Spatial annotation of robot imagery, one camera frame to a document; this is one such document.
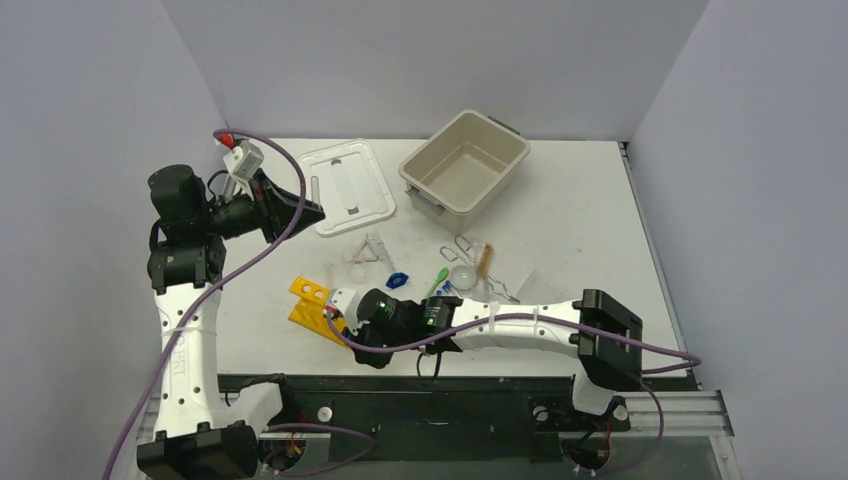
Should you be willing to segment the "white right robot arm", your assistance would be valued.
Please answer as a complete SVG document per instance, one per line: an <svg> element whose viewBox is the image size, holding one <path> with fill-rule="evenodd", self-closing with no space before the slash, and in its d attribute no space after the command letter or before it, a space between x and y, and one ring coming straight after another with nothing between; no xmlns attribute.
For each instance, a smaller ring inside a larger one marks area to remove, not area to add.
<svg viewBox="0 0 848 480"><path fill-rule="evenodd" d="M643 322L608 293L586 289L561 303L501 305L456 296L420 302L368 291L340 331L360 364L381 369L393 353L428 354L489 348L535 350L576 359L566 418L588 427L604 415L619 392L642 385Z"/></svg>

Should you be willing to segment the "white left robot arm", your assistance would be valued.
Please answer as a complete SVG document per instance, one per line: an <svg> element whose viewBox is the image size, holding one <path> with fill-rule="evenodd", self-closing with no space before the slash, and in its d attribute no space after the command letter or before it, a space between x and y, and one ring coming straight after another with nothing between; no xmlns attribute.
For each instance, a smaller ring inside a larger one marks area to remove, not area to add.
<svg viewBox="0 0 848 480"><path fill-rule="evenodd" d="M298 402L272 379L226 405L217 368L217 312L225 241L255 230L268 243L322 221L323 208L277 186L263 170L247 190L213 200L187 165L148 179L159 218L151 231L148 275L162 336L161 397L151 440L136 448L138 468L150 479L247 479L259 467L258 437L291 427Z"/></svg>

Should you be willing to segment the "yellow test tube rack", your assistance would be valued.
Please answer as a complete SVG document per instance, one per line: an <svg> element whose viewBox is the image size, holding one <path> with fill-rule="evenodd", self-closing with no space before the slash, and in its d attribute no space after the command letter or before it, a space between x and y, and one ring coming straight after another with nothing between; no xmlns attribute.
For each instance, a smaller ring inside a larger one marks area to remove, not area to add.
<svg viewBox="0 0 848 480"><path fill-rule="evenodd" d="M325 317L327 313L324 305L331 290L304 277L296 277L289 287L289 292L297 297L297 301L288 314L288 320L348 349L348 346L333 332Z"/></svg>

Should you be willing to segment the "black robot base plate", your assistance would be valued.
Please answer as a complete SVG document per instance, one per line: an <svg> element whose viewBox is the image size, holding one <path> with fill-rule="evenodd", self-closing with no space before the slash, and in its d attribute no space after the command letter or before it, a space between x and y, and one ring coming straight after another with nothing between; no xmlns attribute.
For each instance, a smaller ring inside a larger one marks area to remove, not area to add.
<svg viewBox="0 0 848 480"><path fill-rule="evenodd" d="M259 442L259 458L293 469L307 452L306 433L324 434L328 458L369 461L580 462L602 471L671 468L701 446L691 437L637 431L636 402L645 392L615 397L625 420L593 416L571 404L567 378L277 375L283 407Z"/></svg>

